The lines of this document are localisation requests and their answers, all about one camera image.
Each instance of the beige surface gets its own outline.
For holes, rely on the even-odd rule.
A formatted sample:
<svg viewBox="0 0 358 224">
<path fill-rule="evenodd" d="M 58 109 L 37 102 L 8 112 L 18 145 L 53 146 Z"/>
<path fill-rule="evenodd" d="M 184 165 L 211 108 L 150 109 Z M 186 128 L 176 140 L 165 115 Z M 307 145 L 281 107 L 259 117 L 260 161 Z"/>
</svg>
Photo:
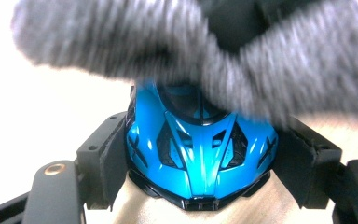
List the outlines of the beige surface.
<svg viewBox="0 0 358 224">
<path fill-rule="evenodd" d="M 130 90 L 128 83 L 76 70 L 32 67 L 11 43 L 10 13 L 10 4 L 0 4 L 0 203 L 28 191 L 39 167 L 73 160 L 105 118 L 126 109 Z M 344 161 L 358 159 L 358 118 L 301 119 L 342 147 Z M 91 224 L 331 223 L 331 211 L 299 210 L 273 176 L 252 198 L 239 198 L 220 212 L 184 212 L 126 181 L 112 213 L 88 211 L 87 218 Z"/>
</svg>

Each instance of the glove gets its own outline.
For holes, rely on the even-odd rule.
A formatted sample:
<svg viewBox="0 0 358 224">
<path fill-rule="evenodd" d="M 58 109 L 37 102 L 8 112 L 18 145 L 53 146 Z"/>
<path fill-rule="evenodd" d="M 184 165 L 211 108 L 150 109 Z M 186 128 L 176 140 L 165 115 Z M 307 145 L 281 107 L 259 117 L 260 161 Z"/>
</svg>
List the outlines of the glove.
<svg viewBox="0 0 358 224">
<path fill-rule="evenodd" d="M 20 0 L 13 38 L 34 64 L 190 82 L 221 108 L 277 125 L 293 115 L 358 114 L 358 0 L 311 4 L 235 54 L 219 47 L 201 6 L 195 0 Z"/>
</svg>

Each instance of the screw hole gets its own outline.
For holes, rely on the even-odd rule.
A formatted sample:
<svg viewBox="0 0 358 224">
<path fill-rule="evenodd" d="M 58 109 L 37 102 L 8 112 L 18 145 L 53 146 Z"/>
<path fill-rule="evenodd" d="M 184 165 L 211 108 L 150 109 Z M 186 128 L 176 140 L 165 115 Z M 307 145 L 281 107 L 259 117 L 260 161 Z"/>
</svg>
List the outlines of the screw hole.
<svg viewBox="0 0 358 224">
<path fill-rule="evenodd" d="M 93 150 L 95 150 L 95 149 L 97 149 L 97 148 L 98 148 L 97 146 L 90 146 L 90 147 L 89 147 L 89 150 L 90 150 L 90 151 L 93 151 Z"/>
</svg>

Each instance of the glossy blue shell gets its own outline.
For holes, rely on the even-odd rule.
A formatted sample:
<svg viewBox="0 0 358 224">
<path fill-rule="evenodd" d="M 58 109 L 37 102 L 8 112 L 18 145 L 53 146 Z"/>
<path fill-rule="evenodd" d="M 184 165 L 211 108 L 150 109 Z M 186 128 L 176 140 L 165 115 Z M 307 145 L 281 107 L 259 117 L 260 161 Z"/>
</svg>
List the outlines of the glossy blue shell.
<svg viewBox="0 0 358 224">
<path fill-rule="evenodd" d="M 128 153 L 151 182 L 185 199 L 221 199 L 250 186 L 275 158 L 278 135 L 267 122 L 230 113 L 207 125 L 186 122 L 161 101 L 154 82 L 137 84 L 135 120 L 127 132 Z M 169 154 L 174 167 L 158 156 L 158 135 L 163 125 L 171 131 Z M 231 133 L 235 125 L 247 139 L 244 162 L 228 167 L 234 157 Z M 220 139 L 213 138 L 219 133 Z"/>
</svg>

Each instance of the brass insert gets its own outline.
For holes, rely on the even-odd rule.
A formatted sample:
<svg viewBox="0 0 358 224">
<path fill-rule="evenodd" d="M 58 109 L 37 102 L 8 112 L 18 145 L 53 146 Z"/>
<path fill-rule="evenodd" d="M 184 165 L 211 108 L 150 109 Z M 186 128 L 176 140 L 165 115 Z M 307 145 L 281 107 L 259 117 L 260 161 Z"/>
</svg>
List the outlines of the brass insert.
<svg viewBox="0 0 358 224">
<path fill-rule="evenodd" d="M 53 164 L 53 165 L 50 165 L 48 168 L 46 168 L 45 175 L 57 175 L 64 170 L 65 170 L 64 164 L 60 164 L 60 163 Z"/>
</svg>

